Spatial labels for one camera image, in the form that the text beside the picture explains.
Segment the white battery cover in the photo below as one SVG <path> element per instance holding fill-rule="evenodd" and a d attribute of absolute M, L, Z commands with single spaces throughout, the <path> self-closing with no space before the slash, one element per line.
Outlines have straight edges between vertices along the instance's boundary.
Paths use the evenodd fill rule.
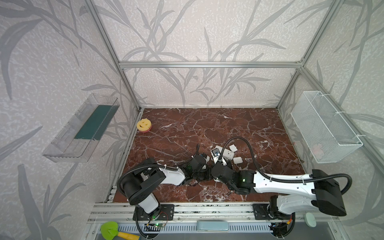
<path fill-rule="evenodd" d="M 235 165 L 242 164 L 243 163 L 243 159 L 242 159 L 242 157 L 234 157 L 233 158 L 233 162 L 234 162 Z"/>
<path fill-rule="evenodd" d="M 229 148 L 230 148 L 230 150 L 232 152 L 237 152 L 238 151 L 238 149 L 237 149 L 237 147 L 235 145 L 230 145 Z"/>

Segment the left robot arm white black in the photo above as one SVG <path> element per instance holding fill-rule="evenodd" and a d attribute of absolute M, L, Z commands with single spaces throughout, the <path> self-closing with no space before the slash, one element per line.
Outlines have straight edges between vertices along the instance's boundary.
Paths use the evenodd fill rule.
<path fill-rule="evenodd" d="M 153 192 L 159 185 L 184 186 L 193 181 L 212 179 L 206 154 L 195 154 L 190 160 L 169 167 L 153 158 L 138 164 L 117 181 L 117 191 L 124 195 L 130 205 L 139 207 L 150 216 L 160 214 L 161 205 Z"/>

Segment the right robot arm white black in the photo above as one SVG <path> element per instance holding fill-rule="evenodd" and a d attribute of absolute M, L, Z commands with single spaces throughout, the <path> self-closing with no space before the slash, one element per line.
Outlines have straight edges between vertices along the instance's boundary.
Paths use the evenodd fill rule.
<path fill-rule="evenodd" d="M 309 175 L 268 175 L 249 170 L 236 172 L 220 163 L 213 166 L 211 174 L 237 195 L 273 193 L 272 215 L 316 210 L 336 217 L 347 214 L 343 194 L 352 186 L 347 174 L 327 175 L 313 170 Z"/>

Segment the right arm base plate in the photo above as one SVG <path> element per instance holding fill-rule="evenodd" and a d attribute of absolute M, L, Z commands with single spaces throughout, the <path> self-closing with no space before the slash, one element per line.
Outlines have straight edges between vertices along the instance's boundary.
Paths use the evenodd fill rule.
<path fill-rule="evenodd" d="M 288 221 L 291 215 L 286 215 L 278 211 L 276 206 L 271 204 L 252 204 L 255 220 L 276 220 Z"/>

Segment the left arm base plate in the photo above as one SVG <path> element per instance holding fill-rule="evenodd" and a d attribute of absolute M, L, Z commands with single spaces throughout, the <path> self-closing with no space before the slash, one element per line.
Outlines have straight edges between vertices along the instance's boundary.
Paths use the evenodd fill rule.
<path fill-rule="evenodd" d="M 153 212 L 146 213 L 145 210 L 139 206 L 135 208 L 133 220 L 136 221 L 171 221 L 173 220 L 175 212 L 175 205 L 173 204 L 160 204 Z"/>

